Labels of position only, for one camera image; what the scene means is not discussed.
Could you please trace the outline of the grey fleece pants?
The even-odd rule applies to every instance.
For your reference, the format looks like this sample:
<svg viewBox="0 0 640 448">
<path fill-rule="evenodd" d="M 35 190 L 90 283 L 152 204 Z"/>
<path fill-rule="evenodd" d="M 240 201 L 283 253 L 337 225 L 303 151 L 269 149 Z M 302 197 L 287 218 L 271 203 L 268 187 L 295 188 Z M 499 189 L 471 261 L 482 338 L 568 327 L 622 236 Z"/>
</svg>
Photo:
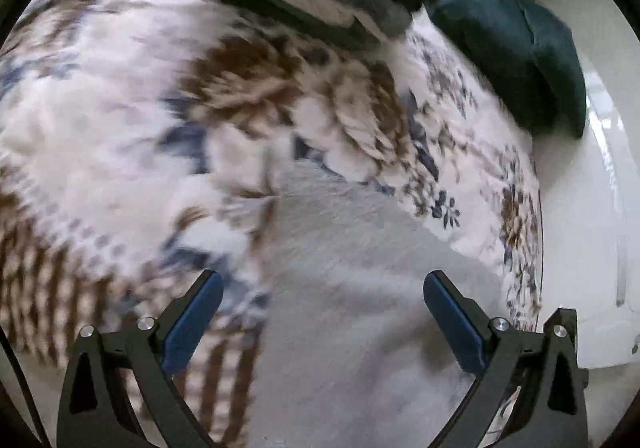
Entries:
<svg viewBox="0 0 640 448">
<path fill-rule="evenodd" d="M 489 315 L 499 279 L 390 197 L 307 161 L 283 179 L 253 447 L 425 447 L 471 385 L 422 296 L 440 269 Z"/>
</svg>

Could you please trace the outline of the white bed headboard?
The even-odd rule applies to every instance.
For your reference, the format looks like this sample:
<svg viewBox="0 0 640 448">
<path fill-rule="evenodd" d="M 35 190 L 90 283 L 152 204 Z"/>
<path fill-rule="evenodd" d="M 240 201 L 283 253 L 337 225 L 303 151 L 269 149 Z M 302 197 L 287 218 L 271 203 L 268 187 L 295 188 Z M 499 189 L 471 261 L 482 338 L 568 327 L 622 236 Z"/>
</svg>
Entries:
<svg viewBox="0 0 640 448">
<path fill-rule="evenodd" d="M 570 26 L 587 88 L 579 139 L 535 141 L 542 313 L 574 308 L 578 362 L 639 359 L 639 39 L 613 0 L 540 0 Z"/>
</svg>

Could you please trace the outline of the floral bed blanket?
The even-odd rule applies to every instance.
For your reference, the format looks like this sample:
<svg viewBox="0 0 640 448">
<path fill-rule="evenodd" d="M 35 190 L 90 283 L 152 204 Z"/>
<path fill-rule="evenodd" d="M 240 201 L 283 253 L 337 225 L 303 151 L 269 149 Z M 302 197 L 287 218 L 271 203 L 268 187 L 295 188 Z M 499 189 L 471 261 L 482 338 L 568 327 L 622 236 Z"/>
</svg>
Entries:
<svg viewBox="0 0 640 448">
<path fill-rule="evenodd" d="M 34 0 L 1 51 L 1 324 L 62 367 L 78 329 L 152 315 L 206 268 L 224 304 L 178 379 L 245 442 L 280 178 L 307 157 L 375 187 L 540 308 L 529 135 L 425 12 L 370 53 L 221 0 Z"/>
</svg>

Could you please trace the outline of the dark teal front pillow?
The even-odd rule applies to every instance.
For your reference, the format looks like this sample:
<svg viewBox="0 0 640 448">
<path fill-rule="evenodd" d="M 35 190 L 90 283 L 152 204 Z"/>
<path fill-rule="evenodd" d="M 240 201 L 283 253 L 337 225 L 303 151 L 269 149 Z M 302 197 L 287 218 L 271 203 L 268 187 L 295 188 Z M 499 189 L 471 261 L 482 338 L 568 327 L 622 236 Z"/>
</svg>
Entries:
<svg viewBox="0 0 640 448">
<path fill-rule="evenodd" d="M 423 0 L 431 22 L 533 134 L 586 127 L 584 72 L 570 28 L 533 0 Z"/>
</svg>

